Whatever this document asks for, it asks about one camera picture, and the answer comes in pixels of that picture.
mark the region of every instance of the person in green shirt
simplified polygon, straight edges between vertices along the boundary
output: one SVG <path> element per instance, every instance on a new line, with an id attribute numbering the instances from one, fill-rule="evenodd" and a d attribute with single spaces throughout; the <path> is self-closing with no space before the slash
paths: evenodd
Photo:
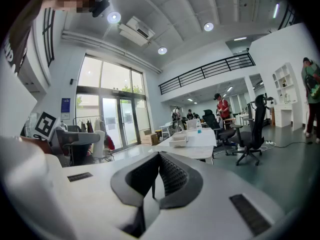
<path id="1" fill-rule="evenodd" d="M 306 87 L 306 76 L 310 75 L 320 84 L 320 69 L 314 62 L 311 62 L 307 57 L 303 59 L 303 68 L 301 71 L 302 81 L 306 89 L 306 98 L 309 104 L 309 119 L 306 128 L 306 137 L 311 136 L 316 116 L 316 143 L 320 143 L 320 95 L 316 98 L 311 96 L 311 93 Z"/>

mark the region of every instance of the balcony railing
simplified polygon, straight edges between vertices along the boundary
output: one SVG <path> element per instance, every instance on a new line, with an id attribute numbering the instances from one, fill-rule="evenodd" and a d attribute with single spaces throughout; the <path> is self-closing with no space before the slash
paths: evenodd
<path id="1" fill-rule="evenodd" d="M 175 89 L 190 85 L 202 79 L 255 65 L 256 64 L 254 63 L 249 53 L 220 59 L 215 62 L 211 62 L 209 64 L 192 69 L 160 84 L 159 87 L 161 95 L 171 92 Z"/>

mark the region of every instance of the man in red shirt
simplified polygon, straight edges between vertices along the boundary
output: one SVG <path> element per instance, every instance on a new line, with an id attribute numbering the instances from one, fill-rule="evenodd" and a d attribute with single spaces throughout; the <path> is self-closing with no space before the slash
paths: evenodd
<path id="1" fill-rule="evenodd" d="M 230 111 L 229 111 L 229 104 L 228 101 L 225 99 L 222 99 L 220 93 L 216 93 L 214 95 L 214 100 L 218 100 L 218 105 L 216 106 L 218 108 L 218 111 L 221 115 L 222 120 L 226 120 L 230 118 Z M 229 124 L 225 125 L 225 128 L 228 129 L 230 126 Z"/>

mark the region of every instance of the water bottle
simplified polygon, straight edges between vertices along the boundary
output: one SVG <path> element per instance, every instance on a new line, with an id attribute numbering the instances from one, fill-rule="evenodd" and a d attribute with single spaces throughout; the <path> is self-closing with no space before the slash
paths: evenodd
<path id="1" fill-rule="evenodd" d="M 199 121 L 196 122 L 196 130 L 198 131 L 198 134 L 202 133 L 202 126 Z"/>

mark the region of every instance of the chair armrest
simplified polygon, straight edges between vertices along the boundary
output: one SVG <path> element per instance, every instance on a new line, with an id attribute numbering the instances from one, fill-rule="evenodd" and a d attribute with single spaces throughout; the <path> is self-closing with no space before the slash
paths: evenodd
<path id="1" fill-rule="evenodd" d="M 233 123 L 230 124 L 230 126 L 233 127 L 233 128 L 236 128 L 236 129 L 244 127 L 243 125 L 236 125 L 236 124 L 233 124 Z"/>

